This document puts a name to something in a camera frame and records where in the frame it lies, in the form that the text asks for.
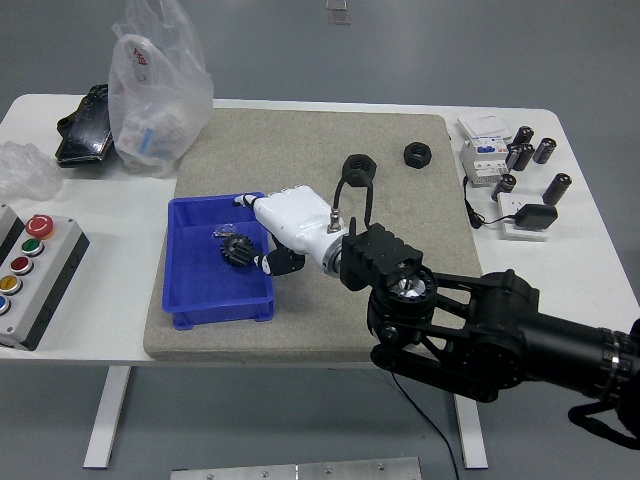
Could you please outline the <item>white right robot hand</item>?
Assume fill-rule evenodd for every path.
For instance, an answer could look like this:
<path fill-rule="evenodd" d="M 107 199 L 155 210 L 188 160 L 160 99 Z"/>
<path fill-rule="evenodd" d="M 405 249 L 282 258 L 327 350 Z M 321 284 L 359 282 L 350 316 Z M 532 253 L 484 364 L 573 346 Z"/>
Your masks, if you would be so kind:
<path fill-rule="evenodd" d="M 311 187 L 299 185 L 265 197 L 242 194 L 233 205 L 250 208 L 274 242 L 297 255 L 309 255 L 327 275 L 339 276 L 342 237 L 348 229 L 339 211 Z"/>

